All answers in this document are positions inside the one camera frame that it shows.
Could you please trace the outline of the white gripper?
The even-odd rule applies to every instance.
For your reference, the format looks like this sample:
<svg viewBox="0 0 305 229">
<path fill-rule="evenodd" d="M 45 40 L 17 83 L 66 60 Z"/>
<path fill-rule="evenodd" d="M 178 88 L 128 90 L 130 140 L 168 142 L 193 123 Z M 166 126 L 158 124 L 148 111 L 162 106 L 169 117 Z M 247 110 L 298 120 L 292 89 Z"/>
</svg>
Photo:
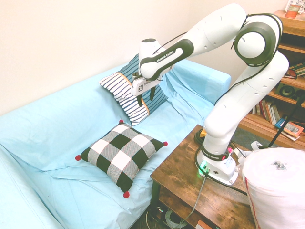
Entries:
<svg viewBox="0 0 305 229">
<path fill-rule="evenodd" d="M 159 80 L 148 81 L 143 77 L 134 79 L 132 82 L 131 93 L 136 96 L 138 105 L 142 105 L 142 94 L 150 90 L 150 100 L 154 98 L 156 86 L 160 83 Z"/>
</svg>

